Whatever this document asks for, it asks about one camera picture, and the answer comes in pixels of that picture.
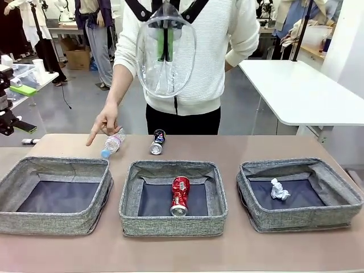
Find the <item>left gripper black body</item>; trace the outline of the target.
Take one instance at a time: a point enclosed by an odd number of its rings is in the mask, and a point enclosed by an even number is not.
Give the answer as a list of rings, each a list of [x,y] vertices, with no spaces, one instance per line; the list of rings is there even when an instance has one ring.
[[[1,72],[1,111],[8,111],[12,107],[12,102],[8,101],[6,89],[10,87],[10,80],[13,78],[12,72]]]

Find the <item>person's right hand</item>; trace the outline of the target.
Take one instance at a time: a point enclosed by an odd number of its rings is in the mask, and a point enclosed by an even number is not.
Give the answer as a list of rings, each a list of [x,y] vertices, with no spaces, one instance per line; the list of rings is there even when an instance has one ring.
[[[99,132],[111,136],[118,133],[121,129],[117,124],[118,105],[115,102],[107,102],[96,117],[91,128],[89,137],[86,141],[86,146],[90,146]]]

